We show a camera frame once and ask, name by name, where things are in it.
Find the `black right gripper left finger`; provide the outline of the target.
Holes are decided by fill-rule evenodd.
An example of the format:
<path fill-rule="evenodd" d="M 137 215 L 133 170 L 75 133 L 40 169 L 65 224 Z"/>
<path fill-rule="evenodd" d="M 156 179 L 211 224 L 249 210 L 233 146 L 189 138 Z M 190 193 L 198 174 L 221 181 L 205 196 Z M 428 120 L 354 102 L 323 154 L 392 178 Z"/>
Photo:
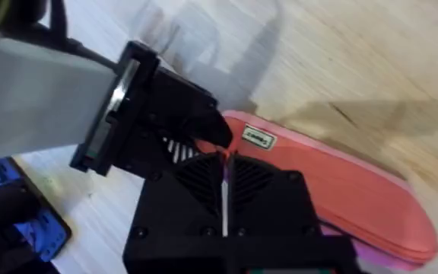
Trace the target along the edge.
<path fill-rule="evenodd" d="M 147 178 L 127 241 L 220 237 L 223 163 L 218 153 L 200 154 Z"/>

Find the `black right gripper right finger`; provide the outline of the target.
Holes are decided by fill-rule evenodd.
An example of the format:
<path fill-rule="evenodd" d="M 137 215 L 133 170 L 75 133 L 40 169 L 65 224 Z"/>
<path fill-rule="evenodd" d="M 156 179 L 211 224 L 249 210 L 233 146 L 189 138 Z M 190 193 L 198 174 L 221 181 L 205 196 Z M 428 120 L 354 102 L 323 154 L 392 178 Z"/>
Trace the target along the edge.
<path fill-rule="evenodd" d="M 227 164 L 228 229 L 236 237 L 309 237 L 321 229 L 301 172 L 233 155 Z"/>

